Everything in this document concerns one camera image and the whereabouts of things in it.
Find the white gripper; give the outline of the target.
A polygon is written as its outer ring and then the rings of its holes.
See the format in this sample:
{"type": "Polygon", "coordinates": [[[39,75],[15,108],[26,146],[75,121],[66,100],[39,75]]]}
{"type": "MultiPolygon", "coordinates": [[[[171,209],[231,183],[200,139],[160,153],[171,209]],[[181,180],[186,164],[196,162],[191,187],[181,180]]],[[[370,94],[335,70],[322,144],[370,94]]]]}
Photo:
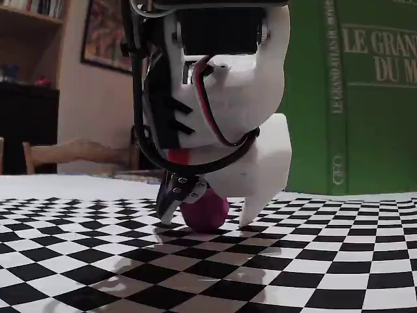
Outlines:
{"type": "MultiPolygon", "coordinates": [[[[237,135],[248,130],[247,120],[215,113],[218,126],[226,135],[237,135]]],[[[236,148],[206,145],[190,148],[190,164],[205,164],[225,157],[236,148]]],[[[198,175],[167,173],[160,184],[156,198],[156,213],[163,224],[170,224],[173,213],[183,203],[194,204],[206,193],[208,185],[222,198],[245,197],[239,226],[253,222],[274,196],[284,189],[291,164],[291,140],[286,116],[274,113],[261,126],[260,134],[250,150],[228,167],[198,175]]]]}

